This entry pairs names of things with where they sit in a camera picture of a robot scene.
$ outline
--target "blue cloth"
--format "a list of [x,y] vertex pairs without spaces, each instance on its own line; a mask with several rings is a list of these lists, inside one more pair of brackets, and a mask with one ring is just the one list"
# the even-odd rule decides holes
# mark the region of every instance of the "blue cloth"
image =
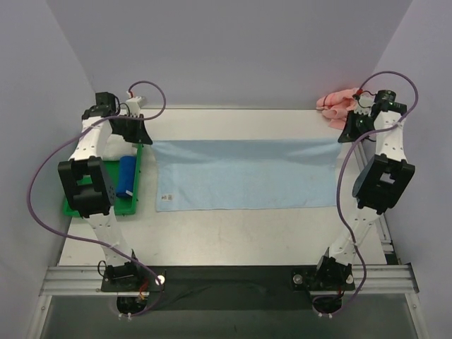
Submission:
[[126,155],[119,159],[119,178],[116,187],[118,198],[131,198],[133,195],[133,183],[135,182],[136,157]]
[[158,141],[157,211],[335,205],[335,139]]

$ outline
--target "purple cable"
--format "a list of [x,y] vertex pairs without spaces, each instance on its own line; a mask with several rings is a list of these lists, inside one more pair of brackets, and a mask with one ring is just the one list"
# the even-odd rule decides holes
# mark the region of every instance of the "purple cable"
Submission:
[[[345,173],[345,167],[347,166],[348,160],[350,159],[350,157],[352,156],[353,151],[355,150],[355,148],[359,145],[359,143],[361,141],[363,141],[365,138],[367,138],[368,136],[371,136],[372,134],[377,134],[377,133],[381,133],[381,132],[388,132],[388,131],[392,131],[393,129],[395,129],[397,127],[397,125],[404,120],[409,113],[411,113],[413,111],[413,109],[417,106],[417,101],[419,100],[419,93],[417,91],[417,87],[415,85],[415,83],[413,83],[411,81],[411,79],[409,79],[406,75],[402,74],[402,73],[398,73],[395,71],[381,71],[378,73],[375,73],[373,75],[371,75],[370,77],[368,77],[359,87],[359,89],[361,90],[364,85],[366,85],[366,83],[371,80],[372,78],[375,78],[376,76],[379,76],[380,74],[393,74],[396,76],[400,76],[401,78],[404,78],[407,82],[410,83],[410,85],[412,86],[412,89],[415,92],[415,101],[413,102],[412,106],[409,108],[409,110],[404,113],[404,115],[402,115],[400,117],[400,119],[391,127],[388,127],[387,129],[377,129],[375,131],[369,131],[364,133],[363,135],[361,135],[350,147],[350,149],[347,152],[347,155],[345,156],[344,162],[342,163],[342,167],[340,168],[340,172],[339,172],[339,178],[338,178],[338,186],[336,189],[336,207],[338,209],[338,214],[339,214],[339,218],[340,220],[343,222],[343,224],[346,226],[347,230],[350,232],[350,236],[352,237],[353,242],[355,243],[355,251],[356,254],[358,255],[359,260],[361,261],[362,264],[362,271],[363,271],[363,276],[362,276],[362,280],[359,283],[358,287],[355,290],[355,293],[353,293],[353,295],[348,299],[347,303],[345,305],[343,305],[339,310],[331,313],[331,315],[337,314],[340,311],[342,311],[347,305],[351,304],[353,302],[354,299],[356,299],[359,291],[361,291],[362,286],[364,285],[366,279],[367,279],[367,267],[366,267],[366,263],[364,262],[364,259],[361,255],[361,253],[359,252],[358,246],[356,245],[356,237],[355,237],[355,233],[353,232],[351,226],[347,223],[347,221],[344,218],[343,212],[342,212],[342,208],[340,206],[340,190],[342,188],[342,180],[344,177],[344,173]],[[313,299],[313,301],[315,301],[316,299],[320,299],[322,297],[331,297],[331,296],[318,296],[315,297]]]
[[80,138],[84,137],[89,131],[91,131],[91,129],[93,129],[94,126],[97,126],[98,124],[101,124],[104,121],[107,120],[115,120],[115,119],[128,119],[128,120],[139,120],[139,121],[148,121],[148,120],[153,120],[155,118],[158,118],[165,110],[166,106],[167,106],[167,98],[165,96],[165,94],[163,93],[163,90],[155,83],[151,83],[150,81],[137,81],[136,83],[132,84],[129,87],[129,92],[131,91],[131,89],[135,86],[138,85],[140,83],[147,83],[149,85],[154,86],[155,88],[158,89],[158,91],[160,92],[160,94],[162,95],[162,99],[163,99],[163,106],[162,109],[156,114],[153,115],[152,117],[149,118],[136,118],[136,117],[128,117],[128,116],[124,116],[124,115],[114,115],[114,116],[110,116],[110,117],[105,117],[105,118],[101,118],[99,120],[97,120],[93,125],[91,125],[90,127],[88,127],[86,130],[84,130],[82,133],[80,133],[78,136],[72,138],[71,140],[63,143],[62,145],[60,145],[59,147],[57,147],[53,152],[50,153],[50,155],[44,160],[44,162],[42,162],[42,164],[37,168],[36,172],[34,173],[34,175],[32,176],[32,179],[28,185],[27,188],[27,207],[28,207],[28,212],[31,214],[32,218],[43,228],[45,228],[47,231],[56,234],[60,237],[63,238],[69,238],[69,239],[73,239],[73,240],[78,240],[80,242],[90,242],[91,244],[98,244],[100,246],[103,247],[108,247],[110,248],[113,252],[119,254],[120,256],[122,256],[123,258],[141,266],[142,268],[144,268],[148,273],[150,273],[154,278],[156,283],[159,285],[160,287],[160,293],[158,295],[158,298],[152,302],[149,306],[147,306],[143,311],[140,311],[138,313],[132,314],[131,316],[140,316],[144,313],[146,313],[147,311],[151,310],[153,307],[155,307],[160,300],[162,299],[162,283],[160,282],[160,279],[158,278],[157,274],[152,271],[149,267],[147,267],[146,265],[144,265],[143,263],[141,263],[140,261],[138,261],[137,259],[132,258],[131,256],[128,256],[127,254],[119,251],[118,249],[115,249],[112,245],[107,244],[106,242],[101,242],[99,240],[94,240],[94,239],[88,239],[88,238],[83,238],[83,237],[77,237],[75,235],[69,235],[67,233],[63,233],[60,232],[58,230],[55,230],[53,228],[51,228],[49,225],[47,225],[45,222],[43,222],[36,214],[35,210],[33,210],[33,206],[31,204],[31,191],[33,188],[33,184],[35,183],[35,180],[38,176],[38,174],[41,172],[42,168],[45,166],[45,164],[55,155],[57,154],[60,150],[62,150],[63,148],[65,148],[66,146],[72,144],[73,142],[79,140]]

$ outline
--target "purple hose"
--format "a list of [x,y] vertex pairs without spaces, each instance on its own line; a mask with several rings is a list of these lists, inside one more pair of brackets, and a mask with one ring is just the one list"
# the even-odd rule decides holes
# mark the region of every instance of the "purple hose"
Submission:
[[[339,178],[338,178],[338,186],[336,189],[336,206],[338,209],[338,214],[339,214],[339,218],[340,220],[343,222],[343,224],[346,226],[347,230],[350,232],[350,235],[352,237],[352,240],[354,243],[356,243],[356,237],[355,237],[355,233],[353,232],[352,228],[350,227],[350,225],[347,223],[347,221],[344,218],[343,212],[342,212],[342,207],[340,206],[340,190],[342,188],[342,180],[344,177],[344,173],[345,173],[345,167],[347,166],[348,160],[350,159],[350,157],[352,156],[353,151],[355,150],[355,148],[359,145],[359,143],[361,141],[363,141],[365,138],[367,138],[368,136],[371,136],[372,134],[377,134],[377,133],[381,133],[381,132],[388,132],[388,131],[392,131],[393,129],[395,129],[398,125],[398,123],[400,123],[402,120],[404,120],[409,113],[411,113],[413,111],[413,109],[416,107],[417,105],[417,101],[419,100],[419,93],[417,91],[417,87],[415,85],[415,83],[413,83],[411,81],[411,79],[409,79],[407,76],[403,75],[402,73],[398,73],[395,71],[381,71],[378,73],[375,73],[373,75],[371,75],[370,77],[368,77],[359,87],[359,89],[361,90],[364,85],[366,85],[366,83],[372,79],[375,78],[376,76],[379,76],[380,74],[394,74],[396,76],[400,76],[402,78],[404,78],[407,82],[410,83],[410,85],[412,86],[412,89],[415,92],[415,101],[413,102],[412,106],[409,108],[409,110],[404,113],[404,115],[402,115],[400,117],[400,119],[397,121],[397,123],[395,123],[394,125],[392,125],[391,127],[387,128],[387,129],[378,129],[375,131],[369,131],[364,133],[363,135],[361,135],[350,147],[350,149],[347,152],[347,155],[345,156],[344,162],[342,163],[342,167],[340,168],[340,172],[339,172]],[[361,283],[358,285],[358,287],[356,288],[355,292],[353,293],[353,295],[348,299],[347,303],[344,304],[342,306],[342,308],[340,308],[339,310],[331,313],[331,315],[337,314],[340,311],[342,311],[345,307],[347,307],[351,302],[353,302],[354,299],[356,299],[359,291],[361,291],[362,286],[364,285],[366,279],[367,279],[367,267],[366,267],[366,263],[364,262],[364,258],[362,257],[361,253],[359,252],[358,246],[355,245],[355,251],[356,254],[358,255],[359,260],[361,261],[362,264],[362,270],[363,270],[363,276],[362,276],[362,280]]]
[[134,84],[132,84],[129,88],[129,91],[135,86],[138,85],[139,83],[147,83],[149,85],[154,86],[155,88],[158,89],[158,91],[160,92],[160,94],[162,95],[162,99],[163,99],[163,106],[162,109],[154,116],[149,117],[149,118],[135,118],[135,117],[128,117],[128,116],[124,116],[124,115],[114,115],[114,116],[110,116],[110,117],[105,117],[102,119],[97,120],[93,125],[91,125],[91,127],[88,127],[86,130],[84,130],[82,133],[80,133],[78,136],[72,138],[71,140],[63,143],[62,145],[60,145],[59,147],[57,147],[53,152],[50,153],[50,155],[42,162],[42,164],[37,168],[36,172],[34,173],[34,175],[32,176],[32,179],[28,185],[27,188],[27,207],[28,207],[28,212],[31,214],[32,218],[43,228],[45,228],[47,231],[56,234],[60,237],[63,238],[69,238],[69,239],[73,239],[73,240],[78,240],[81,242],[90,242],[91,244],[98,244],[100,246],[103,247],[108,247],[110,248],[113,252],[119,254],[120,256],[122,256],[123,258],[141,266],[142,268],[144,268],[148,273],[150,273],[154,278],[155,281],[157,282],[157,284],[160,287],[160,293],[158,295],[158,298],[152,302],[149,306],[147,306],[143,311],[140,311],[138,313],[132,314],[132,316],[140,316],[144,313],[146,313],[147,311],[151,310],[153,307],[155,307],[160,300],[162,299],[162,284],[160,282],[160,279],[157,277],[157,274],[155,274],[154,271],[152,271],[149,267],[147,267],[146,265],[142,264],[140,261],[132,258],[131,256],[128,256],[127,254],[115,249],[114,247],[112,247],[112,245],[107,244],[106,242],[101,242],[99,240],[93,240],[93,239],[88,239],[88,238],[83,238],[83,237],[77,237],[75,235],[69,235],[67,233],[63,233],[60,232],[58,230],[55,230],[53,228],[51,228],[49,225],[47,225],[45,222],[43,222],[36,214],[35,210],[33,209],[33,206],[31,204],[31,192],[32,192],[32,188],[33,188],[33,184],[35,183],[35,180],[38,176],[38,174],[41,172],[42,168],[44,167],[44,165],[55,155],[57,154],[60,150],[62,150],[63,148],[65,148],[68,145],[71,145],[73,142],[79,140],[80,138],[84,137],[94,126],[97,126],[98,124],[101,124],[104,121],[107,120],[115,120],[115,119],[128,119],[128,120],[139,120],[139,121],[148,121],[148,120],[153,120],[155,118],[158,118],[165,110],[166,106],[167,106],[167,98],[165,96],[165,94],[163,93],[162,89],[156,85],[155,83],[151,83],[150,81],[138,81]]

